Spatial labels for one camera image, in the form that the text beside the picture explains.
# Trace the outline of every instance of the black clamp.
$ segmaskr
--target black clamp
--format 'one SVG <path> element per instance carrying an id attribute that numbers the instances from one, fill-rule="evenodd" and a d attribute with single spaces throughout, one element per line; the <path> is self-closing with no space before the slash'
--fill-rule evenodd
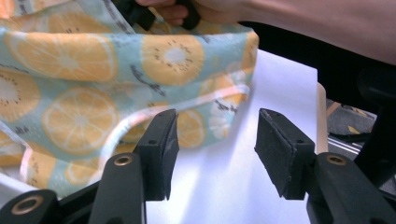
<path id="1" fill-rule="evenodd" d="M 131 26 L 137 23 L 147 31 L 155 21 L 155 15 L 147 7 L 138 5 L 135 0 L 112 0 L 112 2 Z M 190 0 L 177 0 L 177 4 L 185 6 L 189 11 L 189 15 L 184 19 L 181 27 L 187 30 L 195 28 L 201 18 L 192 2 Z"/>
<path id="2" fill-rule="evenodd" d="M 255 150 L 280 197 L 303 200 L 309 194 L 311 223 L 396 223 L 390 195 L 347 157 L 316 155 L 315 144 L 282 114 L 260 110 Z"/>

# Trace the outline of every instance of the orange slice print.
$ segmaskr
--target orange slice print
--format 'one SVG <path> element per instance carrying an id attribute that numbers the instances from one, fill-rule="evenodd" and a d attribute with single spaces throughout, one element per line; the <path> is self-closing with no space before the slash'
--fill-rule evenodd
<path id="1" fill-rule="evenodd" d="M 78 81 L 109 81 L 118 73 L 109 40 L 101 35 L 8 33 L 13 56 L 38 73 Z"/>
<path id="2" fill-rule="evenodd" d="M 64 175 L 72 185 L 87 185 L 98 171 L 98 162 L 97 158 L 72 161 L 67 165 Z"/>
<path id="3" fill-rule="evenodd" d="M 61 150 L 87 155 L 105 142 L 118 119 L 114 103 L 102 92 L 75 88 L 49 106 L 42 123 L 49 139 Z"/>
<path id="4" fill-rule="evenodd" d="M 205 141 L 204 120 L 194 110 L 185 110 L 177 117 L 177 138 L 181 147 L 198 147 Z"/>
<path id="5" fill-rule="evenodd" d="M 49 33 L 111 33 L 111 30 L 83 12 L 52 14 L 48 20 Z"/>

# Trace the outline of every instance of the hand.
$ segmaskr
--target hand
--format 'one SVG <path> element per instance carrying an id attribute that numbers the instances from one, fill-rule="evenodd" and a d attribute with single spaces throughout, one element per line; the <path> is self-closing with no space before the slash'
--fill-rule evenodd
<path id="1" fill-rule="evenodd" d="M 233 23 L 243 20 L 246 11 L 245 0 L 197 0 L 193 1 L 201 18 L 205 21 L 217 23 Z M 174 25 L 181 25 L 189 11 L 176 0 L 136 0 L 141 6 L 155 7 L 163 18 Z"/>

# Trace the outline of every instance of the black object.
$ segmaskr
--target black object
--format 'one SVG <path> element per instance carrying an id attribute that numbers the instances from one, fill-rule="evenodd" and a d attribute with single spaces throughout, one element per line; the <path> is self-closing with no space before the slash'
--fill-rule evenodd
<path id="1" fill-rule="evenodd" d="M 328 99 L 377 113 L 377 104 L 361 96 L 358 76 L 366 68 L 392 65 L 275 26 L 258 22 L 241 23 L 257 33 L 260 49 L 318 69 L 318 82 L 326 90 Z"/>
<path id="2" fill-rule="evenodd" d="M 377 187 L 396 175 L 396 67 L 364 69 L 358 78 L 361 95 L 378 105 L 371 134 L 356 164 Z"/>
<path id="3" fill-rule="evenodd" d="M 353 161 L 316 155 L 314 143 L 282 114 L 260 110 L 255 150 L 279 196 L 302 200 L 309 194 L 311 223 L 396 223 L 388 195 Z"/>
<path id="4" fill-rule="evenodd" d="M 145 201 L 169 198 L 178 153 L 176 110 L 159 113 L 134 152 L 113 156 L 102 179 L 60 201 L 52 190 L 33 190 L 0 211 L 3 224 L 146 223 Z"/>
<path id="5" fill-rule="evenodd" d="M 195 9 L 191 0 L 177 0 L 177 4 L 183 5 L 189 11 L 189 15 L 187 16 L 187 18 L 184 19 L 181 27 L 183 27 L 186 30 L 192 30 L 198 25 L 201 19 L 200 15 L 198 14 L 198 11 Z"/>
<path id="6" fill-rule="evenodd" d="M 112 2 L 131 26 L 137 23 L 147 31 L 155 21 L 155 15 L 147 7 L 138 5 L 135 0 L 112 0 Z M 195 28 L 201 17 L 192 2 L 190 0 L 177 0 L 177 4 L 185 6 L 189 11 L 189 15 L 184 19 L 181 27 L 187 30 Z"/>
<path id="7" fill-rule="evenodd" d="M 134 0 L 112 0 L 112 2 L 131 26 L 137 23 L 147 31 L 155 21 L 155 15 L 147 7 L 140 6 Z"/>

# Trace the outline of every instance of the white surface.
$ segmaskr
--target white surface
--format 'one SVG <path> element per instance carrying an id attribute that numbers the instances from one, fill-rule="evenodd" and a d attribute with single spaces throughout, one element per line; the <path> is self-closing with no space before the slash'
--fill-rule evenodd
<path id="1" fill-rule="evenodd" d="M 317 71 L 259 51 L 248 102 L 241 105 L 226 141 L 180 150 L 167 202 L 147 202 L 148 223 L 309 223 L 306 202 L 279 198 L 254 146 L 260 108 L 284 114 L 317 139 Z M 0 205 L 22 183 L 0 175 Z"/>

